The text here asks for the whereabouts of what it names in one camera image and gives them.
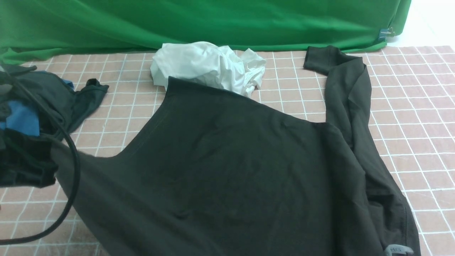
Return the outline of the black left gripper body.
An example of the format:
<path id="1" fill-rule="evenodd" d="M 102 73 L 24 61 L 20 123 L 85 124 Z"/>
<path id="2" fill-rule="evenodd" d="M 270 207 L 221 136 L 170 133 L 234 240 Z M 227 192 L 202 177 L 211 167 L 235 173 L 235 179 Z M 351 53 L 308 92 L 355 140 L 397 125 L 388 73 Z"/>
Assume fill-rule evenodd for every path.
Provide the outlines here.
<path id="1" fill-rule="evenodd" d="M 0 186 L 44 188 L 54 185 L 57 164 L 50 139 L 1 130 Z"/>

